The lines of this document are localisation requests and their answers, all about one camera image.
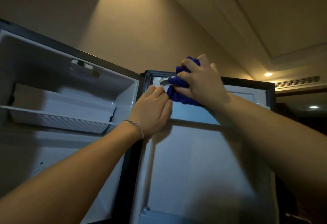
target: right hand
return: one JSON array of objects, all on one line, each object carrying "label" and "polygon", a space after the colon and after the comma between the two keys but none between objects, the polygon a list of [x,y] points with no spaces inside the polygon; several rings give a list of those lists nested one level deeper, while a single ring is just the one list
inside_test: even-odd
[{"label": "right hand", "polygon": [[190,59],[182,61],[182,66],[190,70],[190,73],[181,72],[177,75],[186,81],[190,88],[177,86],[174,86],[174,88],[178,93],[192,98],[212,110],[219,110],[221,106],[229,101],[227,91],[215,64],[209,65],[206,55],[200,55],[198,59],[201,66],[198,66]]}]

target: purple cloth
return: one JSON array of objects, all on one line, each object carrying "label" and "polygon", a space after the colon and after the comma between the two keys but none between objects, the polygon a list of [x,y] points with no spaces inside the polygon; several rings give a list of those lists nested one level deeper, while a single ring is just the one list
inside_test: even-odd
[{"label": "purple cloth", "polygon": [[[196,58],[192,58],[190,56],[186,57],[187,59],[191,59],[192,61],[194,61],[198,66],[200,66],[200,61]],[[176,67],[176,74],[180,73],[180,72],[190,72],[186,67],[184,66],[177,66]],[[189,88],[190,86],[188,85],[188,83],[186,83],[185,81],[183,81],[180,77],[175,76],[175,77],[170,77],[168,79],[168,83],[178,86],[178,87],[183,87],[183,88]],[[198,102],[194,101],[191,98],[188,98],[178,92],[175,91],[174,87],[170,86],[167,90],[167,95],[169,96],[169,98],[171,100],[173,100],[174,102],[181,102],[182,104],[192,104],[192,105],[196,105],[196,106],[202,106],[201,104],[199,104]]]}]

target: braided bracelet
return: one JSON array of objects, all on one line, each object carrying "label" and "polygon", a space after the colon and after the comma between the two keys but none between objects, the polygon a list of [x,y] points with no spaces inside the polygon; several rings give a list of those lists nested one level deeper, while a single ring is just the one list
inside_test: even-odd
[{"label": "braided bracelet", "polygon": [[136,122],[134,122],[134,121],[132,121],[132,120],[129,120],[129,119],[126,119],[125,121],[128,121],[128,122],[130,122],[130,123],[133,123],[139,130],[140,130],[140,132],[141,132],[141,134],[142,134],[142,137],[141,137],[141,139],[140,140],[142,140],[143,138],[144,138],[144,131],[143,131],[143,129],[136,123]]}]

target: white plastic shelf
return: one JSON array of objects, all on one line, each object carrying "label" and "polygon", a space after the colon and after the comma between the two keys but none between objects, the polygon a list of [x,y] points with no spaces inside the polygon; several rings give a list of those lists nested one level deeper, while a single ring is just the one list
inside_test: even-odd
[{"label": "white plastic shelf", "polygon": [[17,123],[54,127],[59,129],[76,130],[90,133],[102,133],[108,128],[113,130],[117,124],[111,122],[98,122],[86,119],[76,119],[69,116],[54,115],[39,110],[27,110],[12,106],[0,106],[8,109],[11,117]]}]

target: ceiling air vent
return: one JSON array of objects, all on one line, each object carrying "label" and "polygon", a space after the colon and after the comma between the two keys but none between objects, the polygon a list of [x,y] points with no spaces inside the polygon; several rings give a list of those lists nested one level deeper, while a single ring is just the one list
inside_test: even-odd
[{"label": "ceiling air vent", "polygon": [[292,87],[292,86],[315,83],[315,82],[320,82],[320,76],[314,76],[314,77],[309,77],[309,78],[300,78],[300,79],[294,79],[294,80],[290,80],[290,81],[275,83],[275,88]]}]

